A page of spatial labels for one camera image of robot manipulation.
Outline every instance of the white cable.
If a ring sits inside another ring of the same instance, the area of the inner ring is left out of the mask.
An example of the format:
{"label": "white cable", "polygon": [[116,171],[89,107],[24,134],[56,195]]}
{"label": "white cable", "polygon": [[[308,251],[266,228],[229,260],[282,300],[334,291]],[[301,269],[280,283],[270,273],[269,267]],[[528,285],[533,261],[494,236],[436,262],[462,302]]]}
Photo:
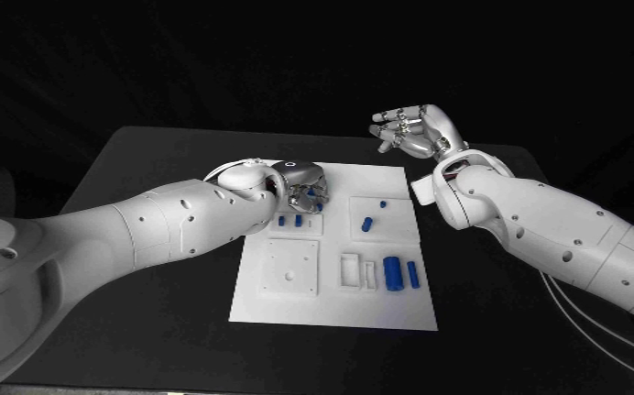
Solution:
{"label": "white cable", "polygon": [[620,365],[623,365],[632,372],[634,372],[634,367],[628,365],[628,363],[625,363],[623,360],[620,360],[620,358],[618,358],[609,351],[607,349],[605,349],[605,347],[596,343],[596,341],[587,336],[587,334],[584,333],[584,331],[582,330],[580,326],[577,325],[577,323],[571,320],[571,317],[567,315],[566,310],[561,307],[561,304],[557,301],[557,298],[554,297],[554,293],[551,292],[550,286],[547,284],[547,280],[546,280],[546,276],[544,273],[540,271],[538,274],[541,274],[541,279],[544,281],[546,284],[546,288],[547,288],[547,292],[550,293],[550,297],[551,300],[554,301],[554,303],[558,306],[558,309],[561,310],[561,313],[564,315],[564,317],[567,318],[567,320],[570,321],[571,325],[577,328],[577,331],[584,335],[584,337],[587,338],[587,340],[593,343],[593,345],[605,352],[605,354],[615,360],[618,361],[618,363],[620,363]]}
{"label": "white cable", "polygon": [[547,275],[547,278],[550,279],[551,284],[554,285],[554,287],[558,290],[558,293],[561,294],[564,301],[569,303],[569,305],[574,308],[576,312],[592,322],[592,324],[595,326],[597,326],[609,335],[612,335],[613,337],[616,337],[622,342],[625,342],[629,346],[634,346],[634,342],[631,342],[629,340],[626,340],[623,337],[620,337],[616,333],[613,333],[609,328],[606,328],[579,308],[577,306],[571,303],[570,299],[567,298],[561,288],[558,287],[557,282],[554,281],[554,279],[551,278],[551,276]]}
{"label": "white cable", "polygon": [[231,163],[224,163],[221,166],[217,166],[210,172],[208,175],[204,177],[203,181],[208,180],[217,172],[221,172],[226,170],[230,166],[234,166],[240,163],[246,163],[252,159],[240,159],[239,161],[233,161]]}

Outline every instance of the blue block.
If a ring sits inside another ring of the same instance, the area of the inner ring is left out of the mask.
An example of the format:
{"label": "blue block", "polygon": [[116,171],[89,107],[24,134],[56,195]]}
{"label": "blue block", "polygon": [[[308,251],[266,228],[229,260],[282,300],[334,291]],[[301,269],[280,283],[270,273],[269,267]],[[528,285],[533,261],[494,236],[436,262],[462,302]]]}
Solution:
{"label": "blue block", "polygon": [[400,291],[403,286],[403,274],[400,273],[400,260],[390,256],[383,259],[383,270],[386,272],[387,291]]}
{"label": "blue block", "polygon": [[360,227],[360,229],[364,232],[368,232],[371,226],[373,226],[373,219],[371,218],[365,218],[364,221],[363,221],[363,226]]}
{"label": "blue block", "polygon": [[419,288],[419,275],[416,274],[416,264],[412,260],[406,263],[406,269],[409,270],[409,280],[412,281],[412,288]]}

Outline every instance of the robotic hand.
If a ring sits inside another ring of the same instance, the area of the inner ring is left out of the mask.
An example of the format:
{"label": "robotic hand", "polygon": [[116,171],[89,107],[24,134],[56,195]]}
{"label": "robotic hand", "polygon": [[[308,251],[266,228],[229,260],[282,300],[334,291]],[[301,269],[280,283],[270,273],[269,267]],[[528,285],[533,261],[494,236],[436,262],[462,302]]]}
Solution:
{"label": "robotic hand", "polygon": [[378,152],[400,148],[435,158],[433,173],[412,182],[422,205],[436,203],[446,223],[492,233],[505,251],[556,279],[634,313],[634,229],[597,205],[534,180],[468,149],[432,104],[373,115]]}
{"label": "robotic hand", "polygon": [[325,202],[319,166],[280,161],[269,167],[243,159],[203,181],[167,184],[119,203],[41,219],[0,219],[0,381],[106,282],[259,232],[282,203],[318,213]]}

